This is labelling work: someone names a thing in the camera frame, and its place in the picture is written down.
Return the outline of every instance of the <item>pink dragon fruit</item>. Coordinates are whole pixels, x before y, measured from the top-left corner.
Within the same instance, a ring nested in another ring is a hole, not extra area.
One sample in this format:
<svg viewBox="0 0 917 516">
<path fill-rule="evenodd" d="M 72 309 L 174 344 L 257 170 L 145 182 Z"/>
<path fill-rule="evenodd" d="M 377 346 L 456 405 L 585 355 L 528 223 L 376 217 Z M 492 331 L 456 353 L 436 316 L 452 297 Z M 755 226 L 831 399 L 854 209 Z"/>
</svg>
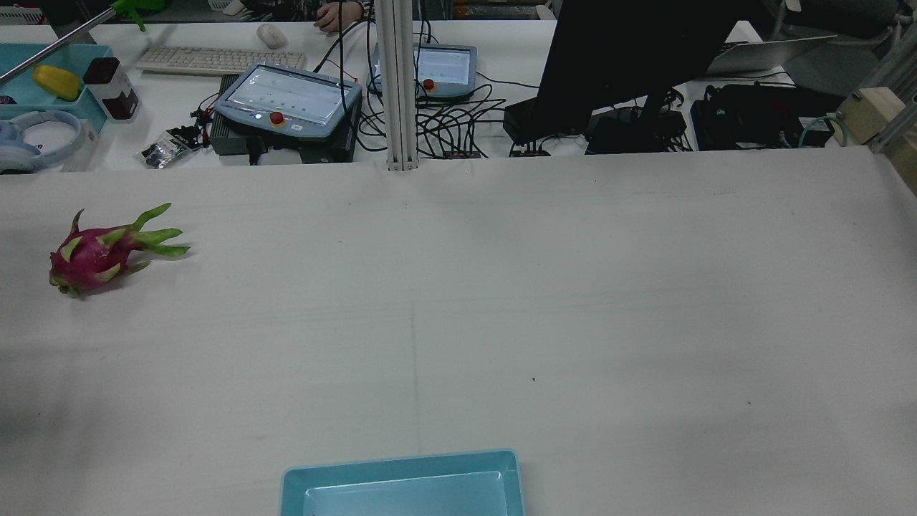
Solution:
<svg viewBox="0 0 917 516">
<path fill-rule="evenodd" d="M 146 251 L 162 256 L 181 256 L 188 251 L 185 246 L 162 245 L 181 230 L 168 228 L 157 231 L 140 231 L 150 219 L 169 209 L 166 203 L 137 217 L 133 224 L 114 228 L 96 228 L 80 231 L 82 210 L 76 212 L 70 235 L 51 253 L 50 283 L 62 293 L 78 297 L 84 291 L 102 286 L 115 277 L 135 273 L 149 262 L 127 264 L 131 251 Z"/>
</svg>

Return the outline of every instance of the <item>laptop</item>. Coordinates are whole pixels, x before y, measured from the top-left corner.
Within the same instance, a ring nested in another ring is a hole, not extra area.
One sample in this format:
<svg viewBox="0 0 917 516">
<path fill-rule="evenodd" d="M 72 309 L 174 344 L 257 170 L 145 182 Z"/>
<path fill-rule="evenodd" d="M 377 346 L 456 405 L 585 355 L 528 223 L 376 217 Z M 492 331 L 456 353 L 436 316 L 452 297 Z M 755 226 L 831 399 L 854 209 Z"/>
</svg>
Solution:
<svg viewBox="0 0 917 516">
<path fill-rule="evenodd" d="M 761 72 L 782 66 L 805 52 L 821 47 L 836 35 L 761 42 L 727 42 L 713 58 L 705 75 Z"/>
</svg>

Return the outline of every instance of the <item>green clamp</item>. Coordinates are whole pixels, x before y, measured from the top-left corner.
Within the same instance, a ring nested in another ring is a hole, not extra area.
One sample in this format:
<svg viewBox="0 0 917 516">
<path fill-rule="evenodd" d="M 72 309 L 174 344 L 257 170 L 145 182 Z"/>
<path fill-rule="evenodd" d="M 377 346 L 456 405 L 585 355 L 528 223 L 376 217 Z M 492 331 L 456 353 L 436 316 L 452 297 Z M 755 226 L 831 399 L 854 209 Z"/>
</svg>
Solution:
<svg viewBox="0 0 917 516">
<path fill-rule="evenodd" d="M 137 9 L 149 9 L 151 11 L 161 11 L 166 6 L 166 0 L 115 0 L 111 5 L 112 10 L 121 16 L 128 16 L 133 19 L 140 30 L 146 31 L 143 20 L 137 14 Z"/>
</svg>

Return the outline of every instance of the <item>black lid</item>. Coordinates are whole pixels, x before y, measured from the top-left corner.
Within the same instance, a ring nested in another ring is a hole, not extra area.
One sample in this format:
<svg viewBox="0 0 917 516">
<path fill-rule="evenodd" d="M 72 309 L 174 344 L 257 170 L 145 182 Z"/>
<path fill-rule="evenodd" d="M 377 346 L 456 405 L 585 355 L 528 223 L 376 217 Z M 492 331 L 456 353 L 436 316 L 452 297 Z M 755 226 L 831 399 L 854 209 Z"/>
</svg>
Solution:
<svg viewBox="0 0 917 516">
<path fill-rule="evenodd" d="M 117 57 L 97 57 L 89 63 L 89 69 L 83 74 L 86 84 L 108 84 L 120 65 Z"/>
</svg>

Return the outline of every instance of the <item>green cable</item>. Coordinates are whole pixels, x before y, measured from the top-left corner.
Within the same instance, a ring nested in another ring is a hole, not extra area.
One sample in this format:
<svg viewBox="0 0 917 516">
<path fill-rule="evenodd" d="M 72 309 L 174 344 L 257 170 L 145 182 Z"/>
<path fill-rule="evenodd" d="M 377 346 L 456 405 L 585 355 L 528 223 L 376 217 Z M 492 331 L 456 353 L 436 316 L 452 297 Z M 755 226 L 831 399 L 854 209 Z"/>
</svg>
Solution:
<svg viewBox="0 0 917 516">
<path fill-rule="evenodd" d="M 844 133 L 844 141 L 841 143 L 841 147 L 846 147 L 846 146 L 847 146 L 847 136 L 848 136 L 848 134 L 849 134 L 849 133 L 847 132 L 847 126 L 844 125 L 844 122 L 838 120 L 836 117 L 832 117 L 832 116 L 828 115 L 828 116 L 816 118 L 815 120 L 813 120 L 812 122 L 810 122 L 809 125 L 806 126 L 805 129 L 802 130 L 802 134 L 800 135 L 800 142 L 799 142 L 799 144 L 796 146 L 798 149 L 801 149 L 801 148 L 802 148 L 802 143 L 805 141 L 805 135 L 809 132 L 809 129 L 811 129 L 812 126 L 814 126 L 815 124 L 817 124 L 818 122 L 821 122 L 821 121 L 823 121 L 823 120 L 831 120 L 832 122 L 834 122 L 835 124 L 837 124 L 837 127 L 841 128 L 841 132 Z"/>
</svg>

